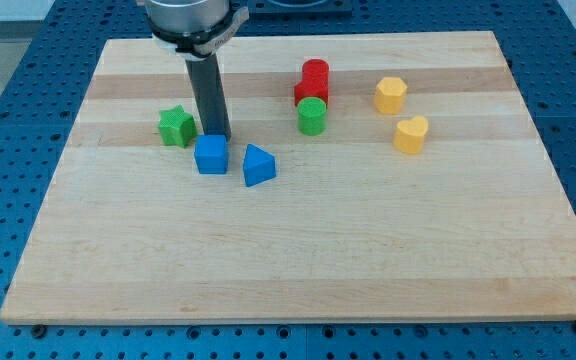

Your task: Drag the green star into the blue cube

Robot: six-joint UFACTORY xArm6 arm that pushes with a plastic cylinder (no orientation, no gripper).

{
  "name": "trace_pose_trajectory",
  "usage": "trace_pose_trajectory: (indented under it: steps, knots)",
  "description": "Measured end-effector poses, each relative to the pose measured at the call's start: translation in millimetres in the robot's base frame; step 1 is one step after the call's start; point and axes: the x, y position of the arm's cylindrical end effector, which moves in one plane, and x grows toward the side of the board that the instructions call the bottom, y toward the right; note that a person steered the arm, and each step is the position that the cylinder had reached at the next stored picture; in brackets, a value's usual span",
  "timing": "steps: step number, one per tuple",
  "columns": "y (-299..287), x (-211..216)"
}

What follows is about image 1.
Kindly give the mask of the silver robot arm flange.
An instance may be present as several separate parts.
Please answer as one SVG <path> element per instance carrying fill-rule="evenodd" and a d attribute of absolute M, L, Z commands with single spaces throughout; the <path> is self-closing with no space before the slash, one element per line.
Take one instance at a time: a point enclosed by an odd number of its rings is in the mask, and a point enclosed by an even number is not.
<path fill-rule="evenodd" d="M 214 55 L 249 19 L 246 6 L 229 0 L 144 0 L 155 42 L 187 61 Z"/>

